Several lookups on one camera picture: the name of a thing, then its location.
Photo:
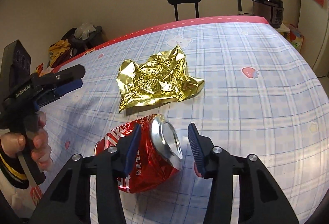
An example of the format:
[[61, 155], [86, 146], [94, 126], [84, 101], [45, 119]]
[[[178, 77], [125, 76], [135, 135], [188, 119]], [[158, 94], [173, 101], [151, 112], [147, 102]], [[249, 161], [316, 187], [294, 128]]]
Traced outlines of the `white sleeve left forearm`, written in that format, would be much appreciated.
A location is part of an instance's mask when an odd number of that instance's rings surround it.
[[19, 161], [8, 157], [1, 148], [1, 192], [16, 214], [23, 212], [28, 191], [28, 180], [20, 170]]

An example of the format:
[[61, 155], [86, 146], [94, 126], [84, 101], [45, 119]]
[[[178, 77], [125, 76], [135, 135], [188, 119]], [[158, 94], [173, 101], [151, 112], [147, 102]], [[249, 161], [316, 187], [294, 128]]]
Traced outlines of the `left hand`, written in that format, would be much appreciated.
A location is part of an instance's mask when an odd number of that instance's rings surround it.
[[[31, 150], [31, 158], [41, 170], [50, 171], [53, 161], [50, 157], [51, 147], [49, 146], [49, 136], [44, 129], [46, 115], [41, 111], [37, 114], [38, 132], [34, 135], [34, 149]], [[24, 149], [25, 143], [25, 138], [20, 133], [5, 133], [1, 136], [1, 147], [4, 153], [10, 158], [15, 158], [16, 154]]]

